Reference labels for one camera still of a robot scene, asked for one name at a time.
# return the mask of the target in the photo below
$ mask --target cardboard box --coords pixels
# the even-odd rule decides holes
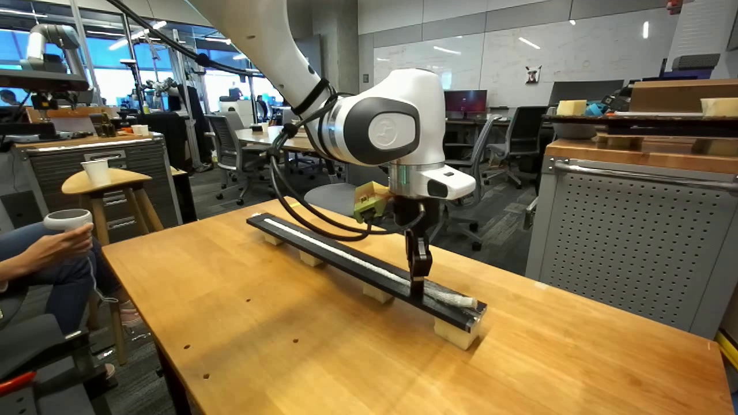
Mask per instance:
[[[738,81],[644,81],[632,89],[631,111],[701,114],[703,98],[738,98]]]

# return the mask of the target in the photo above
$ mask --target person's arm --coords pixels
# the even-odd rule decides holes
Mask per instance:
[[[0,283],[82,256],[93,247],[93,226],[44,235],[18,256],[0,260]]]

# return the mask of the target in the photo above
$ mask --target workbench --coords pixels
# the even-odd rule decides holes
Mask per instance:
[[[431,279],[489,307],[462,351],[267,245],[255,213],[286,217],[270,202],[105,247],[203,413],[734,413],[710,339],[435,249]],[[406,268],[402,235],[352,247]]]

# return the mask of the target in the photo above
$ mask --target linear rail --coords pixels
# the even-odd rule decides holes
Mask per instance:
[[[258,213],[249,217],[247,225],[465,333],[471,333],[486,311],[485,302],[468,302],[471,298],[444,289],[435,281],[424,281],[423,298],[410,298],[410,279],[408,272],[403,272],[402,268],[395,268],[346,245],[340,245],[331,237],[288,225],[274,215]]]

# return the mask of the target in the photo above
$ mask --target ceiling light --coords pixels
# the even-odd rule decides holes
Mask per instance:
[[[523,44],[528,44],[530,49],[541,52],[541,46],[534,44],[530,39],[527,39],[527,38],[518,38],[518,39],[523,41]]]
[[[211,34],[211,38],[205,38],[205,41],[212,41],[212,44],[233,44],[229,38],[222,38],[222,34]]]
[[[462,55],[462,52],[435,46],[435,52],[448,54],[448,55]]]
[[[649,38],[650,38],[650,22],[644,22],[642,38],[644,38],[644,39],[649,39]]]
[[[165,26],[167,26],[167,22],[155,22],[155,24],[152,24],[155,31],[161,31]],[[134,34],[132,34],[132,41],[134,41],[134,39],[140,39],[140,38],[149,38],[149,31],[134,33]],[[119,49],[122,49],[124,44],[128,44],[128,39],[119,39],[115,44],[109,46],[109,52],[119,52]]]

